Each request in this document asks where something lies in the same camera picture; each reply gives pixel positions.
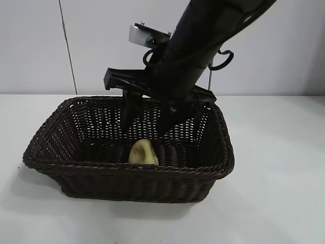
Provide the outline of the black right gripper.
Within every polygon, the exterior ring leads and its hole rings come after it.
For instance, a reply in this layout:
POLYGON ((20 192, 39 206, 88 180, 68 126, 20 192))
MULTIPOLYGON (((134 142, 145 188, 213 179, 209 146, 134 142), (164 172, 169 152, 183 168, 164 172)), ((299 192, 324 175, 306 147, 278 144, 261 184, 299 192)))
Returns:
MULTIPOLYGON (((201 47, 184 57, 176 56, 170 46, 161 44, 143 56, 144 69, 108 68, 104 76, 105 89, 123 91, 123 132, 133 124, 144 108, 143 96, 171 105, 184 103, 215 103, 213 92, 196 82, 216 55, 216 50, 201 47)), ((163 110, 157 121, 157 132, 163 135, 174 126, 191 118, 190 108, 163 110)))

